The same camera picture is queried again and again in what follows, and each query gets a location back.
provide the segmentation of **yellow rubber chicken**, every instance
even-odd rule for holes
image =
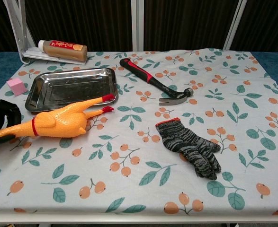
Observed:
[[[87,119],[102,113],[111,112],[114,108],[106,106],[103,109],[83,112],[88,107],[113,100],[112,94],[91,100],[69,104],[63,108],[37,114],[32,120],[0,130],[0,137],[5,135],[76,137],[86,133]]]

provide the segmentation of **metal tray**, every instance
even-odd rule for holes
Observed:
[[[109,68],[47,72],[37,76],[29,91],[25,108],[31,112],[49,111],[70,103],[107,94],[118,98],[115,72]]]

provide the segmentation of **red and black handle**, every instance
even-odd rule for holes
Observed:
[[[156,78],[154,78],[150,73],[146,72],[144,69],[140,68],[139,66],[133,64],[129,58],[124,58],[120,60],[120,65],[123,66],[125,69],[131,71],[140,79],[144,80],[145,82],[154,85],[161,91],[165,92],[170,97],[177,97],[181,92],[174,91],[169,87],[163,85],[159,82]]]

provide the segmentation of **pink block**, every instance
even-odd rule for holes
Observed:
[[[24,86],[23,82],[20,78],[14,78],[9,81],[6,81],[11,91],[14,93],[15,96],[21,95],[24,92],[27,92],[26,87]]]

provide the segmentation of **glove cuff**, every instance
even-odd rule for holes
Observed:
[[[155,127],[162,137],[178,134],[185,129],[179,117],[168,121],[159,122],[155,125]]]

